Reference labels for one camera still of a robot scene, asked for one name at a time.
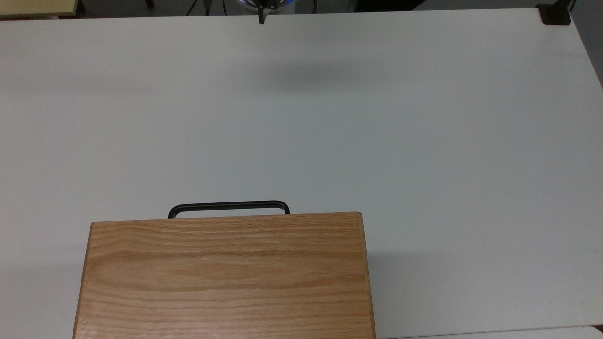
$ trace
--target wooden box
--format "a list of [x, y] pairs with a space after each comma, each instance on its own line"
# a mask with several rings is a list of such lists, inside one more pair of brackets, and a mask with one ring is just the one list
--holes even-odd
[[374, 339], [362, 215], [93, 223], [74, 338]]

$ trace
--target cable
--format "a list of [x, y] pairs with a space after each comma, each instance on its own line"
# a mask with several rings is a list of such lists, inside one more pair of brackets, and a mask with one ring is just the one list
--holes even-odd
[[195, 1], [192, 3], [192, 6], [189, 8], [189, 11], [186, 13], [186, 15], [185, 15], [185, 16], [188, 16], [188, 15], [189, 15], [189, 14], [192, 12], [192, 9], [195, 7], [195, 5], [196, 5], [196, 4], [197, 4], [197, 0], [195, 0]]

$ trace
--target floor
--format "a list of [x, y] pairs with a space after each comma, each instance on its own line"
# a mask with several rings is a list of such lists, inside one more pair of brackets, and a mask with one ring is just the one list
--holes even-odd
[[[184, 16], [194, 0], [154, 0], [155, 6], [149, 9], [145, 0], [83, 0], [86, 12], [80, 17], [147, 17], [147, 16]], [[347, 12], [350, 0], [318, 0], [318, 13]], [[245, 12], [237, 0], [224, 0], [228, 15], [253, 14]], [[534, 8], [538, 3], [551, 3], [552, 0], [427, 0], [416, 10], [456, 10], [482, 8]], [[312, 0], [298, 0], [296, 13], [310, 13]], [[203, 2], [198, 1], [191, 16], [205, 15]], [[210, 15], [224, 15], [222, 3], [214, 0]], [[572, 17], [584, 42], [584, 46], [593, 63], [593, 67], [603, 83], [603, 1], [576, 0]]]

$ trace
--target white tabletop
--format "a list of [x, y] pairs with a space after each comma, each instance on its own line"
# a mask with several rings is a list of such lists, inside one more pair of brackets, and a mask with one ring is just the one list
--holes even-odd
[[71, 335], [90, 222], [263, 199], [363, 213], [379, 338], [603, 323], [603, 91], [573, 25], [0, 22], [0, 46], [2, 338]]
[[437, 335], [421, 339], [603, 339], [603, 334], [592, 327], [535, 329], [457, 335]]

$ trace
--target metal handle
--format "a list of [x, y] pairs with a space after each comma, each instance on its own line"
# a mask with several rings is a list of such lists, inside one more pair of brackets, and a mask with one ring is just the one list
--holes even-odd
[[174, 219], [178, 213], [193, 211], [215, 211], [219, 209], [250, 209], [250, 208], [280, 208], [289, 214], [289, 206], [280, 200], [262, 200], [262, 201], [235, 201], [231, 203], [201, 203], [201, 204], [181, 204], [174, 206], [169, 213], [168, 219]]

